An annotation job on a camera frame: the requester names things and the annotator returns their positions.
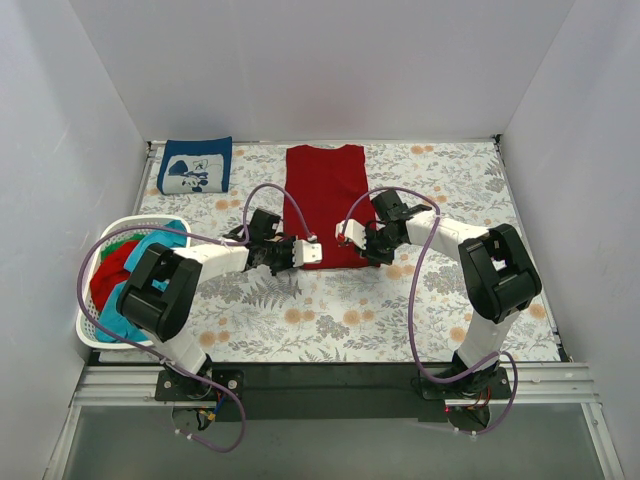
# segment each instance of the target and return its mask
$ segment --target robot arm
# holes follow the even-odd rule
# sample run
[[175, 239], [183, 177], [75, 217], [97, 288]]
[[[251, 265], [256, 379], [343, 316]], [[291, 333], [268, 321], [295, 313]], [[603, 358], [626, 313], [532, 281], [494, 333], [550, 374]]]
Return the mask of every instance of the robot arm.
[[[190, 248], [149, 246], [125, 284], [116, 310], [144, 330], [155, 349], [191, 373], [206, 355], [185, 327], [199, 284], [232, 272], [267, 265], [271, 273], [322, 260], [322, 247], [277, 234], [280, 217], [258, 209], [245, 246], [205, 244]], [[234, 229], [227, 237], [242, 240]]]
[[[376, 230], [348, 220], [344, 236], [344, 222], [336, 227], [339, 241], [352, 242], [361, 256], [385, 264], [393, 262], [394, 250], [401, 244], [425, 244], [436, 220], [430, 207], [409, 208], [393, 190], [378, 195], [372, 203], [384, 226]], [[431, 247], [460, 263], [474, 308], [465, 340], [454, 353], [452, 371], [446, 375], [451, 376], [501, 349], [511, 325], [540, 293], [542, 284], [511, 225], [487, 229], [442, 218]], [[460, 382], [468, 388], [496, 366], [497, 359], [487, 361], [468, 381]]]

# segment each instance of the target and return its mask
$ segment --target plastic basket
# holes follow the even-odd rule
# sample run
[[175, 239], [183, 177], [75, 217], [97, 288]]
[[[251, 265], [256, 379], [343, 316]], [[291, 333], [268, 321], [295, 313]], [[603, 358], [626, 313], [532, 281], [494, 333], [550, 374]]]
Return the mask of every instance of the plastic basket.
[[[120, 220], [113, 222], [109, 225], [104, 232], [102, 232], [102, 237], [105, 235], [118, 230], [120, 228], [129, 227], [132, 225], [166, 225], [172, 220], [179, 220], [185, 227], [187, 232], [191, 232], [189, 228], [189, 224], [182, 218], [177, 217], [175, 215], [133, 215], [131, 217], [124, 217]], [[98, 310], [96, 310], [96, 306], [93, 304], [93, 300], [91, 300], [91, 295], [89, 293], [89, 281], [93, 277], [93, 274], [96, 272], [98, 267], [100, 266], [100, 251], [107, 247], [110, 244], [119, 242], [120, 240], [124, 240], [125, 238], [129, 238], [131, 235], [136, 233], [151, 233], [152, 230], [147, 229], [139, 229], [139, 230], [131, 230], [128, 232], [121, 233], [120, 235], [116, 235], [113, 238], [107, 240], [104, 244], [102, 244], [100, 250], [96, 251], [89, 263], [89, 267], [87, 268], [88, 275], [84, 280], [84, 290], [82, 295], [84, 297], [84, 302], [89, 308], [89, 311], [95, 318], [98, 318]], [[191, 239], [187, 237], [187, 247], [191, 244]], [[88, 345], [92, 348], [98, 348], [101, 350], [130, 350], [135, 348], [131, 345], [127, 345], [126, 343], [108, 343], [101, 342], [96, 339], [96, 328], [87, 320], [82, 311], [78, 308], [78, 315], [76, 317], [76, 333], [78, 337], [85, 345]], [[145, 342], [141, 342], [141, 345], [151, 345], [149, 340]]]

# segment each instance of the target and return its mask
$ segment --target folded red shirt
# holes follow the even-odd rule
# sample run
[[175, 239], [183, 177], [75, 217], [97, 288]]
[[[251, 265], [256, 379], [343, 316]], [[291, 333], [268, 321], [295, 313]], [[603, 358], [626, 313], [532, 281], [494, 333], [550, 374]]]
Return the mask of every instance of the folded red shirt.
[[[364, 148], [344, 145], [324, 149], [301, 145], [287, 150], [287, 182], [285, 190], [296, 200], [309, 229], [322, 244], [322, 262], [305, 265], [307, 269], [358, 268], [369, 265], [353, 245], [340, 247], [335, 237], [336, 224], [362, 194], [369, 190], [364, 168]], [[361, 224], [375, 220], [369, 199], [355, 209], [353, 219]], [[291, 204], [284, 202], [284, 230], [289, 235], [305, 238], [302, 223]]]
[[113, 288], [117, 284], [129, 280], [130, 273], [125, 270], [124, 263], [138, 243], [139, 240], [124, 243], [105, 258], [91, 278], [89, 282], [91, 299], [99, 312], [104, 309], [104, 304], [107, 303]]

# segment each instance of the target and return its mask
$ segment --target gray floor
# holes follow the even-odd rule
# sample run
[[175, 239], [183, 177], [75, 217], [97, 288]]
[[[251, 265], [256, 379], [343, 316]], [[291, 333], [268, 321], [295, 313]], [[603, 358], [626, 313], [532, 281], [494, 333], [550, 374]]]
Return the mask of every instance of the gray floor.
[[[603, 478], [580, 405], [515, 405], [475, 442], [412, 423], [254, 421], [236, 451], [219, 455], [175, 436], [170, 408], [85, 407], [65, 478]], [[237, 429], [221, 423], [206, 436], [224, 443]]]

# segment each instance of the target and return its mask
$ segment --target green cloth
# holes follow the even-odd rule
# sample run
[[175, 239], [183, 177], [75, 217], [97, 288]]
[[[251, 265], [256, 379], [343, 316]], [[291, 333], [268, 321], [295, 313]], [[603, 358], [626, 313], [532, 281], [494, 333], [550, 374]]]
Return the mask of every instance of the green cloth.
[[146, 237], [146, 235], [144, 233], [136, 233], [135, 235], [132, 235], [129, 238], [126, 238], [124, 240], [120, 240], [119, 242], [116, 243], [112, 243], [111, 245], [107, 245], [106, 247], [104, 247], [101, 251], [100, 251], [100, 263], [104, 262], [104, 260], [111, 255], [113, 252], [115, 252], [117, 249], [119, 249], [122, 245], [124, 245], [127, 242], [130, 242], [132, 240], [137, 240], [140, 241], [142, 240], [144, 237]]

